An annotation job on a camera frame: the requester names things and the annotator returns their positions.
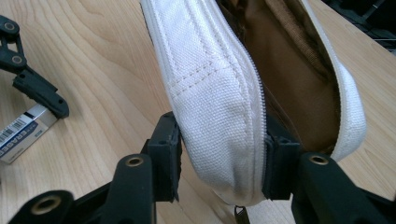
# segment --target black mechanical part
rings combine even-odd
[[[9,224],[74,223],[68,212],[74,207],[73,195],[65,190],[52,190],[40,194],[26,203]]]
[[[391,222],[330,157],[305,153],[297,170],[291,205],[296,223]]]
[[[134,154],[121,159],[110,184],[100,223],[156,223],[152,181],[148,155]]]
[[[237,224],[250,224],[248,219],[248,210],[245,206],[235,206],[233,208],[233,215]]]
[[[361,189],[370,203],[385,217],[389,223],[396,223],[396,196],[392,201],[384,199],[370,191]]]
[[[175,117],[167,113],[158,121],[142,152],[119,161],[112,182],[75,201],[65,190],[46,192],[26,203],[9,223],[155,223],[155,203],[178,199],[180,139]],[[56,202],[42,201],[49,196],[57,198]],[[45,214],[32,212],[37,202],[42,202],[39,207],[47,211]]]
[[[175,116],[164,114],[148,141],[147,154],[154,172],[156,202],[178,200],[177,188],[181,173],[181,137]]]
[[[270,200],[288,200],[301,155],[300,143],[274,118],[267,116],[266,167],[262,193]]]
[[[19,31],[15,21],[0,16],[0,69],[16,74],[13,87],[48,108],[56,118],[68,117],[69,107],[56,93],[58,89],[27,65]],[[15,44],[17,51],[9,49],[9,44]]]

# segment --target metal screw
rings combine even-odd
[[[6,29],[8,29],[8,30],[14,30],[14,29],[15,29],[14,24],[9,23],[9,22],[6,22],[6,23],[4,24],[4,27],[6,27]]]
[[[31,212],[34,215],[46,214],[61,204],[61,197],[58,195],[49,195],[40,199],[35,205],[33,205]]]
[[[320,157],[320,156],[311,156],[309,158],[310,161],[312,161],[314,164],[317,165],[327,165],[329,164],[329,161],[326,158]]]
[[[14,56],[14,57],[12,57],[12,62],[22,63],[22,58],[20,56]]]
[[[143,163],[143,159],[138,157],[131,158],[127,162],[125,162],[125,164],[130,167],[139,166],[142,163]]]

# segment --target canvas pouch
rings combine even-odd
[[[302,151],[340,161],[361,144],[356,84],[308,1],[141,5],[194,170],[226,203],[265,199],[267,116]]]

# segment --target wood grain surface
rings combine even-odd
[[[359,186],[388,199],[396,192],[396,57],[311,0],[339,58],[354,76],[368,132],[340,162]],[[0,164],[0,223],[36,195],[66,189],[75,198],[112,179],[122,157],[140,151],[170,110],[137,0],[2,0],[16,21],[28,63],[59,89],[70,117],[56,122],[10,165]],[[0,72],[0,127],[35,102]],[[202,183],[182,155],[179,203],[158,203],[158,223],[234,223],[233,207]],[[251,223],[293,223],[290,202],[248,209]]]

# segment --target brown lining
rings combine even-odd
[[[339,130],[339,93],[320,37],[298,0],[219,0],[265,85],[267,113],[306,151],[330,154]]]

